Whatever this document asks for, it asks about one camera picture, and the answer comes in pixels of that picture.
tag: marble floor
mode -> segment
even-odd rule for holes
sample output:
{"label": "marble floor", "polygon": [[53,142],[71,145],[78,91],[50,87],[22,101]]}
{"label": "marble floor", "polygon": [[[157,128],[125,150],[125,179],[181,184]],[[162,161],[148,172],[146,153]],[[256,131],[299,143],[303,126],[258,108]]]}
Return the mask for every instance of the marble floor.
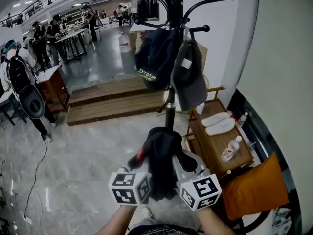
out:
{"label": "marble floor", "polygon": [[128,34],[130,26],[103,28],[99,33],[102,39],[85,45],[87,54],[81,60],[63,64],[61,76],[69,91],[89,87],[94,84],[112,81],[121,75],[137,75],[132,52],[121,53],[118,38],[121,32]]}
{"label": "marble floor", "polygon": [[[118,208],[108,190],[111,173],[136,154],[151,128],[165,123],[165,115],[157,113],[73,127],[66,125],[65,118],[65,114],[58,115],[56,128],[43,120],[53,142],[47,145],[29,199],[26,216],[32,224],[26,223],[23,215],[45,144],[30,121],[15,120],[14,127],[4,124],[5,130],[0,130],[0,156],[5,159],[0,185],[8,203],[4,209],[0,207],[0,216],[16,228],[13,234],[94,234]],[[174,130],[185,134],[187,115],[176,114]],[[195,214],[178,196],[171,201],[150,199],[149,205],[158,220],[199,226]],[[141,220],[140,210],[131,224]]]}

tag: orange cushion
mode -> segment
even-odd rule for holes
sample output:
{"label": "orange cushion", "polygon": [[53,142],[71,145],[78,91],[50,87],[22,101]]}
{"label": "orange cushion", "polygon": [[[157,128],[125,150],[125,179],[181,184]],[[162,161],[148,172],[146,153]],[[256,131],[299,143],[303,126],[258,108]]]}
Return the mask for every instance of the orange cushion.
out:
{"label": "orange cushion", "polygon": [[287,204],[287,191],[275,153],[254,169],[223,185],[222,196],[231,220]]}

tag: balcony railing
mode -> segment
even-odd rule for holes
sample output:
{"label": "balcony railing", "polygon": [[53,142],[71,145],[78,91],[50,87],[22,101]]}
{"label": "balcony railing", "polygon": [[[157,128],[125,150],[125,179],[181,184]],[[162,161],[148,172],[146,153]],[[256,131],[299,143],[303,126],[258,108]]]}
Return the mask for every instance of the balcony railing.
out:
{"label": "balcony railing", "polygon": [[0,21],[0,26],[8,27],[8,28],[15,27],[23,23],[25,20],[27,20],[34,14],[38,13],[42,9],[53,4],[55,1],[57,0],[37,0],[34,3],[32,3],[30,6],[28,6],[25,10],[23,10],[21,13]]}

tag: small bottle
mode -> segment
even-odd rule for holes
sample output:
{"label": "small bottle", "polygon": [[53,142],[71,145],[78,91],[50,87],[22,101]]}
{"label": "small bottle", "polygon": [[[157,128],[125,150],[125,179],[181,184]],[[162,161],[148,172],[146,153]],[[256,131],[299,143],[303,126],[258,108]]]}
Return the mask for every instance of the small bottle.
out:
{"label": "small bottle", "polygon": [[243,124],[245,123],[247,119],[247,116],[248,116],[248,112],[245,112],[245,114],[241,115],[240,119],[237,122],[238,128],[241,128],[243,126]]}
{"label": "small bottle", "polygon": [[236,139],[233,139],[232,141],[229,142],[228,147],[222,153],[222,160],[224,162],[230,160],[239,150],[241,140],[242,137],[237,136]]}
{"label": "small bottle", "polygon": [[129,38],[128,36],[125,35],[125,32],[121,33],[118,43],[119,43],[119,49],[122,53],[131,51],[131,48],[129,46]]}

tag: slipper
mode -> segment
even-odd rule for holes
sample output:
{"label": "slipper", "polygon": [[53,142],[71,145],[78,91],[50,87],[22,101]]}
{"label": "slipper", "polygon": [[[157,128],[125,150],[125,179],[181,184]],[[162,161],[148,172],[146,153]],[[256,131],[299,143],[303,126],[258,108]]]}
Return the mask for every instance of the slipper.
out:
{"label": "slipper", "polygon": [[206,119],[203,119],[201,121],[201,123],[204,127],[208,127],[208,126],[217,124],[217,123],[219,123],[222,120],[227,119],[227,118],[230,118],[230,116],[227,112],[219,112],[219,113],[216,113],[216,114],[214,114],[214,115],[212,115]]}
{"label": "slipper", "polygon": [[227,118],[217,124],[206,127],[205,132],[209,136],[231,131],[235,127],[235,121],[232,118]]}

